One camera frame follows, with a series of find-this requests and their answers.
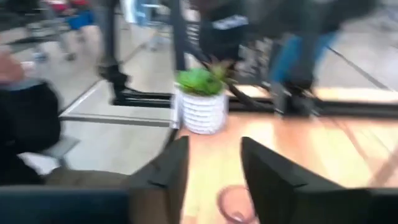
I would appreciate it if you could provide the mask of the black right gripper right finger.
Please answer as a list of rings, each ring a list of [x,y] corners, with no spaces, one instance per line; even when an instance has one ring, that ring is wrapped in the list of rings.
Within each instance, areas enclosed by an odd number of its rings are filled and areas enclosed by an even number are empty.
[[[241,160],[261,224],[367,223],[367,190],[346,189],[249,137]]]

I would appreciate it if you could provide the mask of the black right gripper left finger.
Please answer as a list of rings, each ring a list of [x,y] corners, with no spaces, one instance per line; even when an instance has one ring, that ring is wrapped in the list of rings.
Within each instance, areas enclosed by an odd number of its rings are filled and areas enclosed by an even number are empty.
[[[130,224],[180,224],[188,165],[185,136],[128,177]]]

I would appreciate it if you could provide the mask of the pink ribbed glass candle holder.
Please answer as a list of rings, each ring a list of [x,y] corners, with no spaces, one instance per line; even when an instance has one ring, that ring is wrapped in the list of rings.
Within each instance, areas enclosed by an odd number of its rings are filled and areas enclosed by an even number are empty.
[[[253,224],[257,214],[245,185],[229,185],[217,196],[217,206],[227,224]]]

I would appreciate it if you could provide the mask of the person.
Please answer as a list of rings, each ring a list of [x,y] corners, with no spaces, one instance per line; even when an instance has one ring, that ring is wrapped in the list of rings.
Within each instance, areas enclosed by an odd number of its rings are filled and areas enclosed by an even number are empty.
[[[294,34],[277,53],[271,66],[271,90],[305,91],[312,88],[316,63],[336,39],[338,30],[319,34]]]
[[[43,185],[19,154],[44,151],[60,140],[58,97],[45,80],[27,75],[32,67],[0,51],[0,186]]]

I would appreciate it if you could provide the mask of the green succulent in white pot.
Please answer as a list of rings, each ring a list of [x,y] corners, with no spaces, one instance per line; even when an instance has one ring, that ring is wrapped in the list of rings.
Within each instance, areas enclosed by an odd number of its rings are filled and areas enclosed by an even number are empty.
[[[179,71],[172,97],[172,127],[184,125],[196,134],[215,134],[228,113],[227,82],[233,60],[213,58],[204,67]]]

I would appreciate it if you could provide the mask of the black floor stand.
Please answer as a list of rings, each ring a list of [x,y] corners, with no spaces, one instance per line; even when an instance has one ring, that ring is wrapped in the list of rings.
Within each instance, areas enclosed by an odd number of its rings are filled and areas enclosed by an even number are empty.
[[[101,32],[103,53],[99,58],[98,73],[113,89],[112,104],[116,106],[141,106],[167,108],[171,104],[170,93],[149,93],[129,88],[129,76],[121,71],[117,59],[116,8],[123,7],[124,15],[134,23],[145,21],[144,4],[153,0],[92,0],[91,6]]]

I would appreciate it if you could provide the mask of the blue chair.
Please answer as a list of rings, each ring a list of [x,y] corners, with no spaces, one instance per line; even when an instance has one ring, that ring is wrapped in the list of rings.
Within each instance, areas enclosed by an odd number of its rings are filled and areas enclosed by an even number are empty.
[[[91,10],[83,11],[64,11],[65,22],[69,25],[71,30],[79,30],[85,26],[94,24],[94,17]]]

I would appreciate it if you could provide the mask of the black aluminium table frame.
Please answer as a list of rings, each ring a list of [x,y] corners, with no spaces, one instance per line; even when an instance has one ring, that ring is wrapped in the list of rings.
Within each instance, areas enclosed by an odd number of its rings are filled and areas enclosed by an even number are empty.
[[[206,62],[210,62],[213,58],[205,55],[198,44],[198,46],[193,46],[185,37],[186,35],[186,24],[184,18],[181,13],[174,9],[172,11],[172,25],[174,28],[174,37],[175,41],[183,50],[189,50],[193,54],[195,58],[197,58],[202,67],[205,66]],[[231,92],[243,105],[251,108],[255,111],[260,110],[274,110],[274,97],[271,90],[271,81],[269,86],[269,92],[272,94],[272,98],[270,102],[267,104],[262,104],[258,101],[253,100],[248,97],[241,91],[239,91],[230,81],[227,82],[227,92]],[[331,115],[354,115],[354,116],[380,116],[380,117],[389,117],[389,116],[398,116],[398,103],[389,104],[389,103],[360,103],[358,101],[323,101],[318,99],[312,91],[307,90],[303,93],[305,97],[313,103],[313,109],[310,114],[331,114]],[[285,114],[299,114],[304,116],[303,113],[294,112],[293,108],[290,106]]]

